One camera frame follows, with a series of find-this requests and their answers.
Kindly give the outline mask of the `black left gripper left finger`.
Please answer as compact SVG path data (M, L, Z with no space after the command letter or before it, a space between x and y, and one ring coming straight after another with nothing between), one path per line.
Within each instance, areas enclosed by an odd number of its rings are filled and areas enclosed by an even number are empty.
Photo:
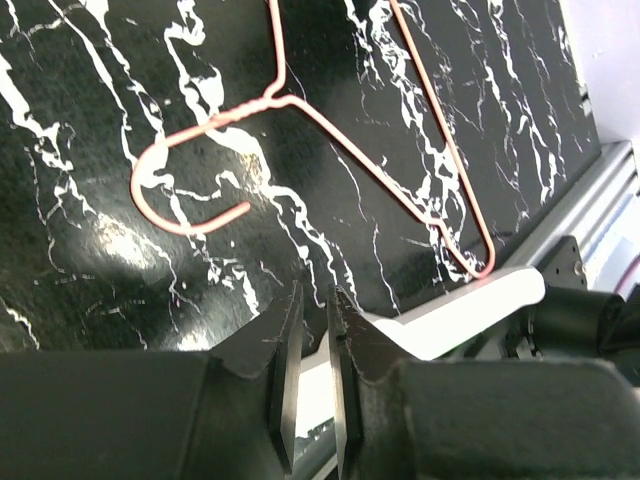
M5 353L5 479L282 479L294 463L303 287L207 351Z

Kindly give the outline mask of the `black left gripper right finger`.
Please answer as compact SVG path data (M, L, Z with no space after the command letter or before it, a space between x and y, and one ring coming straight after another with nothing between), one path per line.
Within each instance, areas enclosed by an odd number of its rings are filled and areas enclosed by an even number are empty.
M342 479L635 479L639 402L601 361L421 361L328 303Z

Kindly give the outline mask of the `white rack base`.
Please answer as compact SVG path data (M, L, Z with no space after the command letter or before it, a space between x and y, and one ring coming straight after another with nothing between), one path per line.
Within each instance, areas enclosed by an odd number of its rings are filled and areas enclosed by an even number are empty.
M366 313L365 321L420 360L436 359L545 295L542 274L534 267L510 267L466 284L396 318ZM296 416L297 437L333 417L334 400L329 340L301 363Z

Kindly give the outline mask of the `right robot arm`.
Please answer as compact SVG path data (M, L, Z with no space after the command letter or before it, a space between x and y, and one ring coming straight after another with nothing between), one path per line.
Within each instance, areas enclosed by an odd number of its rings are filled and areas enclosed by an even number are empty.
M628 298L589 290L576 239L563 236L538 262L546 292L444 356L450 359L608 361L639 386L639 288Z

